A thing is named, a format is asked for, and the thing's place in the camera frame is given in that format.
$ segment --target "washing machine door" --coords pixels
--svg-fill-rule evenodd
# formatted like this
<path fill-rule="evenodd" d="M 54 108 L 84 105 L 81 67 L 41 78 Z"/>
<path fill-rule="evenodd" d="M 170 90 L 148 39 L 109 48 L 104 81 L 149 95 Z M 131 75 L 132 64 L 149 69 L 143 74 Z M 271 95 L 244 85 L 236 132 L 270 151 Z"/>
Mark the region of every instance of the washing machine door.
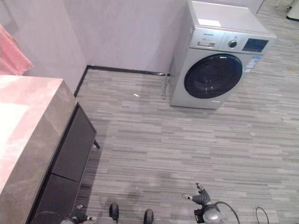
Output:
<path fill-rule="evenodd" d="M 196 98 L 214 98 L 230 91 L 240 81 L 242 62 L 229 54 L 216 54 L 195 63 L 185 76 L 185 89 Z"/>

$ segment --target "floor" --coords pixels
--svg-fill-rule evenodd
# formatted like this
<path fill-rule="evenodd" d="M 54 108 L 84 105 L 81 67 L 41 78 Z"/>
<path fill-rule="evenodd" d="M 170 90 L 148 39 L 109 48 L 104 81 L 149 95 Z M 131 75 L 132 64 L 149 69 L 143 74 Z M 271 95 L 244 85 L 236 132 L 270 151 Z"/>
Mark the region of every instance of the floor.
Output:
<path fill-rule="evenodd" d="M 160 76 L 88 71 L 77 99 L 101 145 L 78 195 L 89 215 L 108 216 L 117 202 L 121 224 L 141 224 L 148 208 L 195 223 L 198 206 L 181 195 L 200 182 L 241 223 L 256 223 L 256 206 L 271 224 L 299 222 L 299 22 L 285 19 L 289 1 L 276 2 L 266 0 L 258 17 L 278 41 L 218 110 L 171 107 Z"/>

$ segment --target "label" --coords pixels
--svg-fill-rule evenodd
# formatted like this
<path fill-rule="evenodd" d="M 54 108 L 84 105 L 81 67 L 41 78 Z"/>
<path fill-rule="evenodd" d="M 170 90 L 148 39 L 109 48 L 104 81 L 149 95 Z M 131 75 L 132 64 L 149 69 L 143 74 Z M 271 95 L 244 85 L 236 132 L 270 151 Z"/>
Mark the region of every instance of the label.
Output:
<path fill-rule="evenodd" d="M 221 27 L 221 24 L 218 20 L 198 19 L 198 22 L 200 25 L 203 25 L 203 26 Z"/>
<path fill-rule="evenodd" d="M 254 66 L 256 65 L 256 63 L 258 63 L 259 60 L 260 60 L 259 56 L 253 56 L 252 59 L 246 65 L 246 67 L 243 69 L 243 72 L 250 72 L 251 69 L 254 68 Z"/>

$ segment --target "gray cable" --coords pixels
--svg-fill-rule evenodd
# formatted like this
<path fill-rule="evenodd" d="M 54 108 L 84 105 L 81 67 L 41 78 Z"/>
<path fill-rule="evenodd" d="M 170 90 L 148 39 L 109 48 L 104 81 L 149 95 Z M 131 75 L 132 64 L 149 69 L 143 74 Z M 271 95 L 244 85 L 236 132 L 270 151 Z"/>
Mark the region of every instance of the gray cable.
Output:
<path fill-rule="evenodd" d="M 232 212 L 234 213 L 235 217 L 237 218 L 238 224 L 241 224 L 236 211 L 229 204 L 227 204 L 226 202 L 222 202 L 222 201 L 218 201 L 218 202 L 215 203 L 215 205 L 218 205 L 218 204 L 224 204 L 224 205 L 228 206 L 232 210 Z"/>
<path fill-rule="evenodd" d="M 258 209 L 263 210 L 263 212 L 265 213 L 265 215 L 266 215 L 266 217 L 267 217 L 267 223 L 269 224 L 269 218 L 268 218 L 267 212 L 266 212 L 262 207 L 257 207 L 257 208 L 256 208 L 256 219 L 257 219 L 258 224 L 260 224 L 260 221 L 258 220 L 258 217 L 257 217 L 257 210 L 258 210 Z"/>

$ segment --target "front-loading washing machine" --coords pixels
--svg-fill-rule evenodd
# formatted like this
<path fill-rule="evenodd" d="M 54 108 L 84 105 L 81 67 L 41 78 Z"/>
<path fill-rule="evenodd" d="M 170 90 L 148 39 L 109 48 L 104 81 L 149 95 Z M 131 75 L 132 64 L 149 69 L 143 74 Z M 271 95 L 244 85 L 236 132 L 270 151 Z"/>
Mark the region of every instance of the front-loading washing machine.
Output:
<path fill-rule="evenodd" d="M 246 7 L 188 1 L 170 71 L 170 105 L 219 108 L 275 42 Z"/>

